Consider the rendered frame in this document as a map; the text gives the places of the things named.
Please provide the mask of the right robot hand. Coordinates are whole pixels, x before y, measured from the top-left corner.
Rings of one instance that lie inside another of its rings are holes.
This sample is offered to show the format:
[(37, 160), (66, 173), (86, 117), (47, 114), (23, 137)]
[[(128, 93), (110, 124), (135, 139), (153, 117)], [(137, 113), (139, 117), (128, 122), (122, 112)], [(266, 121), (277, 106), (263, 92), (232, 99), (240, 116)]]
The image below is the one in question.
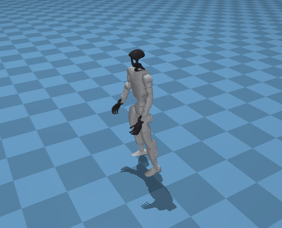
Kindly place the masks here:
[(122, 103), (120, 103), (122, 101), (122, 99), (119, 99), (118, 103), (116, 103), (113, 107), (112, 107), (112, 114), (118, 114), (118, 110), (120, 108), (120, 106), (122, 105)]

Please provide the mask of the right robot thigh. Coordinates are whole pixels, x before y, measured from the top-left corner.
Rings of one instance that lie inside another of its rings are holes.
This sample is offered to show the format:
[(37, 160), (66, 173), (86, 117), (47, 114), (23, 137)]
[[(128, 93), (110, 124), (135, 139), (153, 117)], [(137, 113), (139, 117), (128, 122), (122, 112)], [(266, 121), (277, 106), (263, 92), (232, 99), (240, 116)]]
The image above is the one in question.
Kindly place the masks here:
[[(130, 107), (128, 118), (129, 118), (130, 127), (135, 125), (138, 122), (137, 120), (138, 120), (139, 117), (138, 117), (138, 115), (135, 112), (135, 105), (132, 105)], [(133, 130), (134, 127), (131, 128), (131, 129)], [(140, 132), (139, 132), (139, 134), (137, 136), (141, 136)]]

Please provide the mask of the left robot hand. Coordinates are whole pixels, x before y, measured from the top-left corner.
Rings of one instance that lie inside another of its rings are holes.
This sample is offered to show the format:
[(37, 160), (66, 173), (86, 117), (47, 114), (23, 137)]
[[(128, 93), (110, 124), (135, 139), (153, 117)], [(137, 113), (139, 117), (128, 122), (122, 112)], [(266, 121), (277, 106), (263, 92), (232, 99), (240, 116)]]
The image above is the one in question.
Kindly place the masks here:
[(142, 128), (142, 124), (144, 123), (144, 122), (141, 121), (141, 118), (142, 118), (142, 116), (140, 115), (138, 120), (137, 120), (138, 122), (135, 125), (130, 127), (130, 128), (134, 127), (134, 129), (131, 132), (129, 132), (129, 133), (131, 133), (133, 135), (138, 135), (139, 134), (139, 132), (140, 132), (140, 130)]

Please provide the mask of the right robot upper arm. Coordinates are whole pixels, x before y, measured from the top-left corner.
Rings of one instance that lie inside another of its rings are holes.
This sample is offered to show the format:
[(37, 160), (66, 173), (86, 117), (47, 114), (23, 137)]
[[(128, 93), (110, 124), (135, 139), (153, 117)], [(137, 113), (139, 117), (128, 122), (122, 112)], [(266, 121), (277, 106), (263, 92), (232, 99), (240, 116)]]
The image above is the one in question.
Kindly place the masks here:
[(132, 89), (131, 82), (130, 82), (130, 69), (131, 68), (132, 68), (132, 66), (127, 68), (127, 80), (128, 81), (124, 85), (128, 90)]

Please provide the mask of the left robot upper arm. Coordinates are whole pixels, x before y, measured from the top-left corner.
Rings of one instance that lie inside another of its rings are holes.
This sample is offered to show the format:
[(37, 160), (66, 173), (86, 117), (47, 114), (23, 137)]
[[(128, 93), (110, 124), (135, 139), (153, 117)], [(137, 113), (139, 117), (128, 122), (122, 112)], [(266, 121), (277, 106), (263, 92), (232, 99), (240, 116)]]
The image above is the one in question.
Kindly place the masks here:
[(145, 85), (145, 91), (147, 93), (147, 96), (145, 96), (144, 101), (147, 102), (148, 97), (152, 97), (153, 99), (152, 76), (147, 73), (144, 73), (142, 74), (142, 81)]

